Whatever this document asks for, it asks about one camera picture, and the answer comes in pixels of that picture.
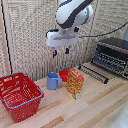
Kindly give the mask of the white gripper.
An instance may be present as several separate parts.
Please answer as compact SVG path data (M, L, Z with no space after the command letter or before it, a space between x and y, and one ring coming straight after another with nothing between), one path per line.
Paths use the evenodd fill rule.
M58 47L76 44L79 40L79 28L53 29L46 33L46 45L48 47ZM66 48L65 54L69 54L70 49ZM53 58L57 56L57 50L53 49Z

